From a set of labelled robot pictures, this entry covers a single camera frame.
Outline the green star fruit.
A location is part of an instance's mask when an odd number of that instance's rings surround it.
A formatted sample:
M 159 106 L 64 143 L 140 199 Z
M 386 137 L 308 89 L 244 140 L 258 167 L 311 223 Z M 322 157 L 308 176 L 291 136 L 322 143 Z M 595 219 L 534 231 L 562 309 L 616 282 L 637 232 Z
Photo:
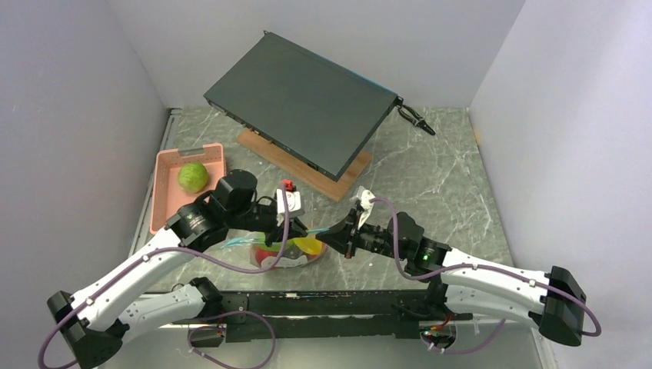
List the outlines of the green star fruit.
M 275 253 L 275 254 L 277 254 L 278 252 L 281 251 L 282 246 L 283 246 L 283 243 L 281 241 L 266 244 L 263 240 L 258 240 L 256 242 L 252 243 L 252 247 L 255 250 L 261 250 L 261 251 L 271 252 L 271 253 Z

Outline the clear zip top bag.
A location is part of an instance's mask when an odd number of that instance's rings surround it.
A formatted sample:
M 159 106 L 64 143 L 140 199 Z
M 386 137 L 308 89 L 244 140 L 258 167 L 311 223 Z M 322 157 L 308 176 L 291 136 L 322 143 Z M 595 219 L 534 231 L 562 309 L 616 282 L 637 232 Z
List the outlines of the clear zip top bag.
M 220 249 L 247 248 L 249 262 L 255 268 L 273 269 L 299 268 L 318 260 L 328 249 L 328 246 L 317 240 L 315 235 L 319 229 L 308 230 L 303 238 L 289 238 L 281 252 L 282 242 L 265 244 L 264 234 L 249 233 L 232 238 L 220 245 Z

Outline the red apple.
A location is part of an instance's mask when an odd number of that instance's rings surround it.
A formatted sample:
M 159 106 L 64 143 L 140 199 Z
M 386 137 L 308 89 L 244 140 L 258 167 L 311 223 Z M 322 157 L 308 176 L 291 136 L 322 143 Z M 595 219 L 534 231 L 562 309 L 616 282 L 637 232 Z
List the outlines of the red apple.
M 269 251 L 267 249 L 262 249 L 262 248 L 255 248 L 253 255 L 254 255 L 255 265 L 259 266 L 260 268 L 268 268 L 268 267 L 272 268 L 274 261 L 278 257 L 278 252 Z

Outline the pink plastic basket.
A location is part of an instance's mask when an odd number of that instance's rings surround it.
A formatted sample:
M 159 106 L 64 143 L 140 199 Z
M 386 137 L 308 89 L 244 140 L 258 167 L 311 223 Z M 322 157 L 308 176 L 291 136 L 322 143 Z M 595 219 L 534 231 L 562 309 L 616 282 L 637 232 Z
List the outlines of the pink plastic basket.
M 225 155 L 219 143 L 157 153 L 151 196 L 149 231 L 156 234 L 177 210 L 201 193 L 215 188 L 225 175 Z

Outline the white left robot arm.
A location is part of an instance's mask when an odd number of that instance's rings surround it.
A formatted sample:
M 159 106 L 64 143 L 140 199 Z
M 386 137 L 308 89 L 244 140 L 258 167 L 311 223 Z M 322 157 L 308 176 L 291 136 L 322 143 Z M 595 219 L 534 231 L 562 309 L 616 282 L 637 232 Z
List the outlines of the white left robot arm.
M 48 299 L 56 332 L 81 368 L 97 367 L 131 339 L 175 321 L 214 321 L 223 297 L 208 278 L 151 300 L 142 295 L 157 281 L 226 239 L 231 230 L 257 231 L 267 244 L 303 238 L 306 226 L 301 193 L 283 181 L 270 204 L 257 200 L 257 178 L 235 169 L 216 187 L 180 207 L 155 236 L 128 260 L 75 293 L 59 291 Z

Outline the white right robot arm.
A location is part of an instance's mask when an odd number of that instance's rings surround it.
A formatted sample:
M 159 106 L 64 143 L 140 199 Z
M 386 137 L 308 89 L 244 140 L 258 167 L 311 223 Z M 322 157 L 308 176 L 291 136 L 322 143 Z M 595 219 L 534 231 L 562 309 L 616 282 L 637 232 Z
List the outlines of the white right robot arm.
M 346 258 L 364 250 L 393 259 L 411 280 L 427 284 L 424 310 L 433 319 L 493 316 L 534 327 L 570 347 L 580 346 L 586 336 L 586 294 L 566 268 L 529 271 L 473 257 L 427 238 L 405 212 L 385 228 L 363 224 L 362 217 L 362 211 L 352 209 L 316 238 Z

